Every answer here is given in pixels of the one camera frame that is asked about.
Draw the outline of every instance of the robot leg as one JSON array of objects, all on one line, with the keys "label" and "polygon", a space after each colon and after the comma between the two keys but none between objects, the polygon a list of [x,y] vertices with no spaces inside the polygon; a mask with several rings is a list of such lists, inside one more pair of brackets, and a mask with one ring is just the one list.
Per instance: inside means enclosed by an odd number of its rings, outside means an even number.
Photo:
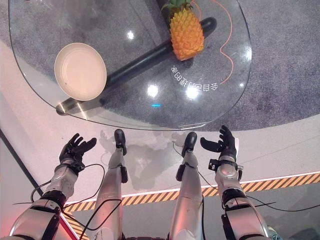
[{"label": "robot leg", "polygon": [[176,178],[181,181],[180,193],[176,202],[171,229],[170,240],[201,240],[203,196],[198,174],[198,161],[193,154],[193,147],[197,135],[189,133],[182,151],[183,162]]},{"label": "robot leg", "polygon": [[[122,199],[121,183],[128,181],[127,169],[124,166],[124,155],[127,153],[125,146],[125,135],[122,130],[118,129],[114,133],[116,140],[116,149],[109,161],[108,171],[105,174],[101,189],[95,203],[97,209],[105,200]],[[93,227],[100,225],[112,210],[119,204],[118,201],[107,201],[96,213],[93,219]],[[123,209],[120,204],[103,225],[95,232],[96,240],[121,240],[122,233]]]}]

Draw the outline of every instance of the orange pineapple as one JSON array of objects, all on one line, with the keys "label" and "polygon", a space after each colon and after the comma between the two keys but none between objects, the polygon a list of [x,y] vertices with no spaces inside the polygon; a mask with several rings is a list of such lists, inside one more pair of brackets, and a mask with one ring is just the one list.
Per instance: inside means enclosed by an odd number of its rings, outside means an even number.
[{"label": "orange pineapple", "polygon": [[191,0],[169,0],[162,7],[169,8],[172,47],[181,61],[194,57],[204,49],[204,33],[190,2]]}]

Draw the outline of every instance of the glass tabletop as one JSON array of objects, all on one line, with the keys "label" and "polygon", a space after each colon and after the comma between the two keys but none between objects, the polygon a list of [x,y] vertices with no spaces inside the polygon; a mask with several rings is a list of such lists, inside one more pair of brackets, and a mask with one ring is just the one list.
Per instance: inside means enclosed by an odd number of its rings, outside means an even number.
[{"label": "glass tabletop", "polygon": [[[247,85],[251,44],[237,0],[192,1],[204,50],[180,61],[166,0],[9,0],[12,49],[31,88],[60,115],[122,128],[185,130],[228,112]],[[104,91],[77,101],[59,87],[59,51],[85,43],[103,58]]]}]

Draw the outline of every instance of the yellow black striped tape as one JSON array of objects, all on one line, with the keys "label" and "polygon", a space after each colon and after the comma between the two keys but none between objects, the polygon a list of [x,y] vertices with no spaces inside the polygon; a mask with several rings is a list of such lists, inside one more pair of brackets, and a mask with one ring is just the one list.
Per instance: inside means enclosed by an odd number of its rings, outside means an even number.
[{"label": "yellow black striped tape", "polygon": [[[68,215],[70,215],[71,217],[73,217],[72,213],[71,212],[66,212]],[[79,224],[77,223],[75,220],[73,220],[72,218],[70,218],[69,216],[67,215],[63,215],[65,217],[65,219],[68,221],[69,225],[73,228],[73,231],[78,235],[78,237],[80,238],[84,228]],[[82,239],[83,240],[90,240],[90,238],[84,234],[82,236]]]},{"label": "yellow black striped tape", "polygon": [[[320,171],[313,172],[313,173],[306,173],[306,174],[299,174],[299,175],[292,175],[292,176],[285,176],[279,178],[271,178],[265,180],[258,180],[258,181],[249,181],[243,182],[241,187],[246,193],[249,192],[257,192],[257,191],[265,191],[271,189],[280,189],[280,188],[288,188],[288,187],[295,187],[301,186],[306,184],[315,184],[320,182]],[[211,186],[203,187],[202,194],[204,197],[212,197],[217,196],[218,191],[217,189]],[[147,203],[157,203],[157,202],[164,202],[164,201],[171,201],[176,200],[179,196],[178,190],[169,190],[164,192],[157,192],[157,193],[142,193],[140,195],[131,195],[125,196],[122,198],[122,205],[129,206],[129,205],[136,205],[136,204],[147,204]],[[96,206],[96,201],[85,201],[81,203],[72,204],[64,209],[66,213],[72,216],[72,212],[78,211],[86,211],[86,210],[94,210]],[[81,235],[83,228],[80,226],[76,221],[72,218],[64,215],[70,226],[73,230],[78,234]],[[84,234],[83,240],[90,240],[86,234]]]}]

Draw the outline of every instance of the white bowl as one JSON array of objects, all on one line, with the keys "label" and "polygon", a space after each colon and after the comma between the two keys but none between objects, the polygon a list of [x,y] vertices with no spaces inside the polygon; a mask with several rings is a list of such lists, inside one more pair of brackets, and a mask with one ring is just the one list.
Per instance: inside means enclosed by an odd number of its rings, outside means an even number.
[{"label": "white bowl", "polygon": [[60,50],[54,62],[54,74],[60,88],[79,101],[99,96],[107,82],[106,65],[100,54],[80,42]]}]

